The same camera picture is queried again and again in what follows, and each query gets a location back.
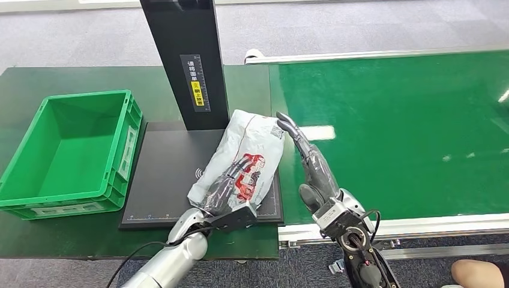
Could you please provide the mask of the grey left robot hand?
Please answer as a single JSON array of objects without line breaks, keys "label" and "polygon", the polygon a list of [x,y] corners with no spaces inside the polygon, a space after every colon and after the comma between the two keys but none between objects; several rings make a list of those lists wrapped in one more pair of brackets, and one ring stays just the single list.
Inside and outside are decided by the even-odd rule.
[{"label": "grey left robot hand", "polygon": [[243,156],[241,159],[233,162],[210,185],[199,204],[199,208],[212,216],[230,213],[232,208],[228,205],[228,201],[235,191],[235,183],[242,172],[253,164],[254,161],[249,156]]}]

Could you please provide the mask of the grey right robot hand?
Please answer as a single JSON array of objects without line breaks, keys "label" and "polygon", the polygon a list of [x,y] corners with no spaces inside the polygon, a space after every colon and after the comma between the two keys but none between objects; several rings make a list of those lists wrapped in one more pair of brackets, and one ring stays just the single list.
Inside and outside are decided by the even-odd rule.
[{"label": "grey right robot hand", "polygon": [[307,210],[314,214],[332,197],[342,191],[320,149],[309,142],[299,126],[288,115],[277,112],[277,125],[288,133],[301,156],[305,182],[299,186],[299,195]]}]

